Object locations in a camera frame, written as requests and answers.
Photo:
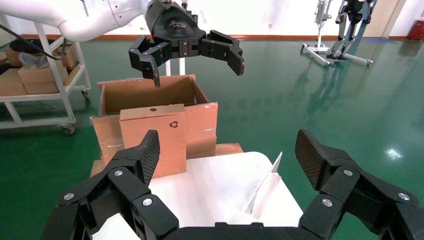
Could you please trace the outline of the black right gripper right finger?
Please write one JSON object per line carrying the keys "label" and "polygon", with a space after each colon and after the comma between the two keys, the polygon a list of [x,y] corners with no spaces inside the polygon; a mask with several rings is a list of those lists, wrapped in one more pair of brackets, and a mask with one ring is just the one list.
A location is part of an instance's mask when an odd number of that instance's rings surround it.
{"label": "black right gripper right finger", "polygon": [[348,213],[380,240],[423,239],[424,210],[412,193],[366,172],[306,129],[297,133],[295,156],[318,193],[299,220],[301,229],[329,240]]}

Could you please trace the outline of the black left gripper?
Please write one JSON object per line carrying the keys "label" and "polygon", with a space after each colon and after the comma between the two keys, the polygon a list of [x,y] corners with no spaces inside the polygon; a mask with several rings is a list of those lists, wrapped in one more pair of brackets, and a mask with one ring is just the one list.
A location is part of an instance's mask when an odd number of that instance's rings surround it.
{"label": "black left gripper", "polygon": [[224,61],[233,72],[242,76],[245,69],[240,41],[216,30],[208,34],[195,19],[173,1],[152,0],[145,20],[152,39],[139,36],[129,48],[130,65],[142,72],[145,79],[161,87],[158,67],[170,59],[204,56]]}

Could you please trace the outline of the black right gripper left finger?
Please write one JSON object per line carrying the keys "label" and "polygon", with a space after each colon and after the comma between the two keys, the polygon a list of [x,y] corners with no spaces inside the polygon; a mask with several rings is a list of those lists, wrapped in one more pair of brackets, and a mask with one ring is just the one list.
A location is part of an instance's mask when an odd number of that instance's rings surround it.
{"label": "black right gripper left finger", "polygon": [[159,156],[159,134],[149,130],[139,145],[118,151],[100,173],[61,193],[41,238],[91,240],[119,215],[138,238],[165,239],[179,228],[179,220],[149,189]]}

